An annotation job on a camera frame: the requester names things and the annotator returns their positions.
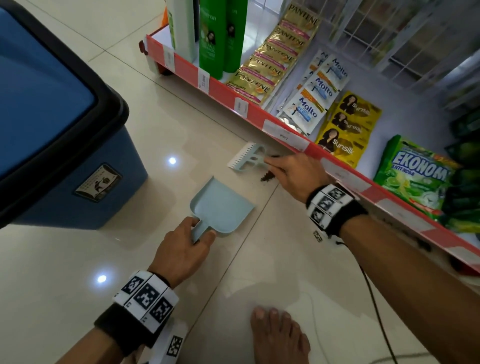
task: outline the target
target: blue bin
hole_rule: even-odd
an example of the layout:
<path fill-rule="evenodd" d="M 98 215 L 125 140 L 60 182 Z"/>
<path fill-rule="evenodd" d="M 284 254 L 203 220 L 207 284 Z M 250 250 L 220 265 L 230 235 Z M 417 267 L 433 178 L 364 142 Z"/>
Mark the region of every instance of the blue bin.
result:
<path fill-rule="evenodd" d="M 0 84 L 0 228 L 102 227 L 147 178 L 127 103 L 11 0 Z"/>

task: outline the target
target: bare foot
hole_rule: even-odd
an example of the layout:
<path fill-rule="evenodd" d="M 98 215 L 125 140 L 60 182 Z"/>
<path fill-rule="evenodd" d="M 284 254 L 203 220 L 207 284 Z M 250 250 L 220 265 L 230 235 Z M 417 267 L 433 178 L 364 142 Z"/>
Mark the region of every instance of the bare foot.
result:
<path fill-rule="evenodd" d="M 256 364 L 308 364 L 310 343 L 300 325 L 284 312 L 256 307 L 250 318 Z"/>

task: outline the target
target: green shampoo bottle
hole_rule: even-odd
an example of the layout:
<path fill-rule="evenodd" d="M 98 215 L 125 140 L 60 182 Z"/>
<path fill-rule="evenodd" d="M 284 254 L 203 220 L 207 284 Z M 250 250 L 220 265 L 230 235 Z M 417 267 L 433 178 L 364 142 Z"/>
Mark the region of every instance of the green shampoo bottle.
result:
<path fill-rule="evenodd" d="M 227 41 L 225 43 L 225 72 L 235 72 L 240 67 L 243 37 L 247 23 L 248 0 L 229 0 L 227 3 Z"/>
<path fill-rule="evenodd" d="M 200 68 L 221 79 L 227 37 L 227 0 L 200 1 Z"/>

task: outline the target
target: hand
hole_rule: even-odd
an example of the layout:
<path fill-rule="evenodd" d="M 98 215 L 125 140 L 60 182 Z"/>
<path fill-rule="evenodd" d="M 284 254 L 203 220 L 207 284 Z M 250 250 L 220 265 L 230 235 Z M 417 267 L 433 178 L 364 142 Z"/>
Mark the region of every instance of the hand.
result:
<path fill-rule="evenodd" d="M 333 183 L 319 160 L 300 153 L 292 156 L 265 157 L 269 170 L 277 177 L 285 190 L 300 202 L 318 187 Z"/>
<path fill-rule="evenodd" d="M 197 218 L 187 217 L 174 231 L 165 235 L 158 247 L 155 258 L 148 270 L 163 276 L 172 289 L 200 268 L 215 241 L 214 230 L 204 233 L 197 244 L 193 245 L 192 227 L 198 223 Z"/>

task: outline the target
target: red shelf edge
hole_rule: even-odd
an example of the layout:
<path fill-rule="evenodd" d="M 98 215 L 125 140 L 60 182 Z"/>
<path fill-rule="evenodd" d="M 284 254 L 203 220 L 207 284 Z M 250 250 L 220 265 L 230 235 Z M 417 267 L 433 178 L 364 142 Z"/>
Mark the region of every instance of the red shelf edge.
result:
<path fill-rule="evenodd" d="M 162 66 L 165 66 L 165 59 L 164 59 L 164 53 L 163 53 L 163 45 L 156 41 L 154 38 L 151 37 L 151 35 L 146 36 L 146 41 L 147 41 L 147 48 L 148 48 L 148 56 L 153 58 L 157 63 L 161 64 Z M 194 87 L 198 86 L 198 68 L 191 64 L 190 62 L 186 61 L 184 58 L 180 57 L 178 54 L 175 53 L 175 72 L 174 72 L 178 77 L 182 78 L 183 80 L 187 81 Z M 328 161 L 334 163 L 336 166 L 342 168 L 343 170 L 346 170 L 347 172 L 353 174 L 354 176 L 362 179 L 366 183 L 370 185 L 368 189 L 366 189 L 363 192 L 357 192 L 359 195 L 362 196 L 366 201 L 370 202 L 371 204 L 377 205 L 377 203 L 381 200 L 388 199 L 393 201 L 396 205 L 400 206 L 401 208 L 405 209 L 406 211 L 416 215 L 420 219 L 426 221 L 428 224 L 430 224 L 433 229 L 427 230 L 424 232 L 416 231 L 417 234 L 422 236 L 425 240 L 429 241 L 430 243 L 433 243 L 443 249 L 444 251 L 446 249 L 451 249 L 455 247 L 462 247 L 466 249 L 467 251 L 473 253 L 474 255 L 477 256 L 478 258 L 478 263 L 471 263 L 465 260 L 463 256 L 456 255 L 453 252 L 447 251 L 448 254 L 454 256 L 467 266 L 471 267 L 474 269 L 477 273 L 480 274 L 480 249 L 469 244 L 468 242 L 464 241 L 457 235 L 455 235 L 453 232 L 450 230 L 446 229 L 439 223 L 431 220 L 428 218 L 426 215 L 422 214 L 420 211 L 415 209 L 414 207 L 410 206 L 407 204 L 405 201 L 400 199 L 399 197 L 395 196 L 394 194 L 388 192 L 381 186 L 375 184 L 372 180 L 369 180 L 367 177 L 362 175 L 361 173 L 357 172 L 353 168 L 351 168 L 349 165 L 346 163 L 336 159 L 334 156 L 326 153 L 322 148 L 317 146 L 315 143 L 311 142 L 309 139 L 305 138 L 303 135 L 299 134 L 298 132 L 288 128 L 284 123 L 282 123 L 280 120 L 275 118 L 273 115 L 270 115 L 266 111 L 264 111 L 261 107 L 251 103 L 249 100 L 241 97 L 241 95 L 237 94 L 235 91 L 218 81 L 217 79 L 210 77 L 210 87 L 209 87 L 209 94 L 211 98 L 215 99 L 218 103 L 222 104 L 226 108 L 230 109 L 231 111 L 234 111 L 234 103 L 235 103 L 235 98 L 240 97 L 247 101 L 249 103 L 249 108 L 248 108 L 248 118 L 243 118 L 244 120 L 248 121 L 250 124 L 256 126 L 258 129 L 262 130 L 264 121 L 269 120 L 279 127 L 282 127 L 286 131 L 290 133 L 294 133 L 295 135 L 308 140 L 309 145 L 305 149 L 305 154 L 316 158 L 318 160 L 322 159 L 327 159 Z M 292 146 L 288 145 L 282 140 L 276 139 L 278 142 L 289 148 L 290 150 L 298 153 L 299 151 Z"/>

